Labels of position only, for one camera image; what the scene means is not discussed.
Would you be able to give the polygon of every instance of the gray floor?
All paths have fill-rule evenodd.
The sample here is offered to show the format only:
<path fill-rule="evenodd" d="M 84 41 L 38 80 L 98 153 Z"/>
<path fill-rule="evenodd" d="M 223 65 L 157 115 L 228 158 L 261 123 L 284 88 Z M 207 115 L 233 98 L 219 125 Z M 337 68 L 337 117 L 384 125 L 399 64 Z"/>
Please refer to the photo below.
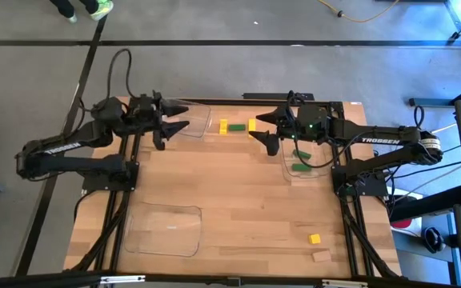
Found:
<path fill-rule="evenodd" d="M 332 3 L 356 18 L 367 18 L 388 5 L 370 0 Z M 82 9 L 78 9 L 78 17 L 79 23 L 72 26 L 43 0 L 23 0 L 19 4 L 0 0 L 0 19 L 5 19 L 0 20 L 0 38 L 91 39 L 95 23 L 88 21 Z M 377 21 L 357 24 L 336 18 L 321 4 L 308 0 L 121 0 L 115 1 L 115 10 L 102 37 L 444 40 L 453 31 L 445 6 L 438 3 L 400 3 Z M 98 48 L 84 94 L 87 105 L 104 97 L 110 57 L 119 48 Z M 172 98 L 239 98 L 245 92 L 307 91 L 320 100 L 363 102 L 368 122 L 374 125 L 412 125 L 412 109 L 406 105 L 409 97 L 453 98 L 461 93 L 461 48 L 132 47 L 131 50 L 134 66 L 130 82 L 135 93 L 150 93 L 155 89 Z M 14 172 L 13 156 L 26 141 L 59 132 L 86 52 L 87 48 L 80 47 L 0 47 L 0 183 L 6 188 L 0 194 L 0 276 L 11 273 L 40 187 L 39 183 L 19 179 Z M 124 62 L 121 60 L 115 66 L 112 95 L 125 94 Z M 427 109 L 423 128 L 434 130 L 453 121 L 451 110 Z M 439 136 L 444 149 L 459 143 L 456 129 Z M 391 148 L 378 149 L 382 153 Z M 89 150 L 77 152 L 89 153 Z M 461 155 L 455 150 L 445 155 L 443 163 L 458 159 Z M 407 166 L 399 173 L 418 169 L 421 168 Z M 399 179 L 396 185 L 410 190 L 441 172 Z M 433 194 L 460 183 L 461 173 L 457 172 L 419 192 Z M 62 269 L 80 186 L 81 178 L 75 174 L 60 177 L 32 273 Z M 408 261 L 399 256 L 402 264 Z M 442 263 L 421 265 L 437 267 Z M 408 269 L 403 269 L 403 273 L 413 279 L 434 281 Z"/>

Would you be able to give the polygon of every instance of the person's foot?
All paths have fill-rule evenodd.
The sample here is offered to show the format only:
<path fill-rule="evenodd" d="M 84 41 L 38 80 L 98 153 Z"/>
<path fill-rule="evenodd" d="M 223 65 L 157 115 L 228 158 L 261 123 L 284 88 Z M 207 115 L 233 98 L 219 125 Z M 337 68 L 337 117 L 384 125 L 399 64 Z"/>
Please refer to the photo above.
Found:
<path fill-rule="evenodd" d="M 70 17 L 67 19 L 67 21 L 70 23 L 70 24 L 74 24 L 78 21 L 78 18 L 76 17 L 76 14 L 74 14 L 74 16 Z"/>
<path fill-rule="evenodd" d="M 99 9 L 90 14 L 95 21 L 101 20 L 102 17 L 108 15 L 113 9 L 113 2 L 111 0 L 97 0 L 97 2 L 99 3 Z"/>

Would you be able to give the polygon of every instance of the clear plastic container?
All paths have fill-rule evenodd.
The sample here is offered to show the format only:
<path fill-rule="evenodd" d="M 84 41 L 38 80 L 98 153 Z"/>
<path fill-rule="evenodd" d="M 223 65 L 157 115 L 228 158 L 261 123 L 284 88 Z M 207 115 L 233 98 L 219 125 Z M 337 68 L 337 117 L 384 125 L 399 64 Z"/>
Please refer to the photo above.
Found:
<path fill-rule="evenodd" d="M 124 249 L 190 257 L 197 253 L 201 231 L 202 211 L 196 206 L 141 202 L 130 207 Z"/>
<path fill-rule="evenodd" d="M 201 138 L 211 124 L 211 108 L 208 105 L 179 99 L 166 99 L 163 101 L 168 105 L 182 105 L 189 108 L 188 111 L 172 117 L 163 116 L 165 122 L 189 121 L 190 125 L 184 127 L 177 134 L 193 138 Z"/>
<path fill-rule="evenodd" d="M 318 145 L 313 142 L 298 141 L 298 147 L 299 151 L 311 155 L 311 158 L 303 160 L 312 166 L 325 164 L 332 159 L 332 150 L 328 144 Z M 280 148 L 279 152 L 283 161 L 283 175 L 287 181 L 317 178 L 327 175 L 331 171 L 332 165 L 322 168 L 312 168 L 309 171 L 295 171 L 292 168 L 293 164 L 302 164 L 295 154 L 295 142 L 291 139 L 285 139 L 280 142 Z"/>

